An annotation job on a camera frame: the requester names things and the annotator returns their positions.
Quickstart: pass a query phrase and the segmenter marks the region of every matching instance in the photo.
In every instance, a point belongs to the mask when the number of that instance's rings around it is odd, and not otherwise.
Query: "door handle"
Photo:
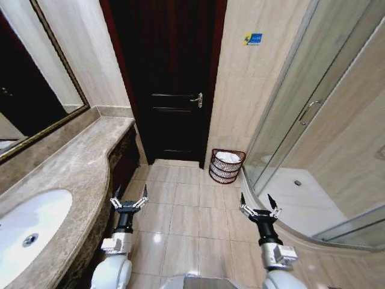
[[[203,93],[200,92],[198,94],[198,98],[197,99],[190,99],[190,101],[197,101],[198,102],[198,107],[202,108],[202,105],[203,105]]]
[[[304,118],[304,116],[307,114],[307,112],[309,111],[309,109],[310,109],[313,105],[315,105],[315,104],[321,104],[321,103],[322,103],[322,99],[321,99],[321,100],[318,100],[318,101],[313,101],[313,102],[311,102],[311,103],[307,106],[307,108],[304,110],[304,112],[303,112],[303,114],[301,115],[300,119],[298,120],[298,121],[300,122],[300,124],[302,124],[302,125],[307,125],[306,122],[302,121],[303,118]]]

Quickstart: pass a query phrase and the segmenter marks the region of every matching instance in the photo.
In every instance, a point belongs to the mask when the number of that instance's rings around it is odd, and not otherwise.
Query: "bathroom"
[[[145,186],[127,288],[263,288],[241,193],[282,208],[307,288],[385,288],[384,1],[0,9],[0,288],[90,288],[120,222],[110,198]],[[230,184],[209,174],[213,149],[245,153]]]

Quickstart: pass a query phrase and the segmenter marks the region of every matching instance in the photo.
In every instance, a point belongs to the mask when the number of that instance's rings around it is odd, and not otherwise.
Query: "marble countertop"
[[[105,200],[109,184],[108,155],[134,122],[130,118],[98,118],[0,196],[0,217],[27,199],[52,189],[66,189],[73,198],[66,219],[51,241],[7,288],[57,286]]]

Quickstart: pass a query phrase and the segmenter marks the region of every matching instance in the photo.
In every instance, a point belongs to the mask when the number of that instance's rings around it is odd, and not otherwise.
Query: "sink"
[[[0,288],[19,276],[44,249],[71,204],[69,191],[52,190],[25,201],[0,219]]]

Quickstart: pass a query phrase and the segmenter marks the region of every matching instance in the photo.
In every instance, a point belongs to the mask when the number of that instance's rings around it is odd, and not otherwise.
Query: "sink drain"
[[[37,240],[38,237],[39,237],[38,233],[33,233],[33,234],[29,235],[26,239],[24,239],[23,247],[28,247],[28,246],[32,245],[33,243],[35,243],[35,241]]]

